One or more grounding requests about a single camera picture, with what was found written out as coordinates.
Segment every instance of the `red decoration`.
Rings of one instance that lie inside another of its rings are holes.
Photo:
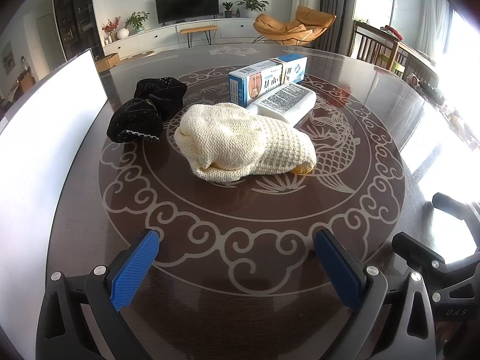
[[[109,19],[108,24],[106,26],[102,26],[102,30],[105,31],[105,33],[113,33],[117,30],[119,23],[120,23],[120,16],[115,18],[114,23],[112,23],[112,21]]]

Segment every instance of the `green plant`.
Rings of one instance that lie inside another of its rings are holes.
[[[243,5],[245,9],[257,10],[259,12],[266,11],[266,6],[269,5],[266,0],[239,0],[237,5]]]
[[[229,11],[232,7],[233,7],[233,3],[232,2],[225,2],[225,3],[222,3],[222,6],[225,8],[226,11]]]
[[[135,30],[140,30],[143,27],[143,22],[148,20],[149,13],[142,12],[133,12],[131,16],[125,22],[125,28],[131,25]]]

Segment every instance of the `cardboard box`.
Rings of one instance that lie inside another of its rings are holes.
[[[116,52],[114,54],[107,55],[102,59],[99,59],[97,62],[95,62],[95,66],[97,67],[97,72],[100,73],[102,71],[107,71],[108,69],[111,69],[118,62],[120,62],[120,56]]]
[[[281,84],[303,80],[307,57],[283,55],[229,73],[230,101],[246,107]]]

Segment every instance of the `blue gripper pad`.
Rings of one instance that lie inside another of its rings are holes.
[[[343,305],[357,309],[362,303],[362,278],[359,275],[362,276],[363,273],[361,271],[355,273],[354,269],[358,271],[359,267],[349,265],[338,250],[338,248],[343,249],[343,247],[338,242],[336,247],[332,240],[328,238],[326,231],[328,230],[321,230],[315,235],[313,240],[315,254],[322,263]]]
[[[150,230],[112,280],[110,300],[117,311],[130,305],[159,247],[158,233]]]

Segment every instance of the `black scrunchie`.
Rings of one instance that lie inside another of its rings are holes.
[[[112,116],[107,136],[116,143],[143,137],[160,141],[163,122],[182,109],[187,85],[173,77],[141,79],[134,98],[123,104]]]

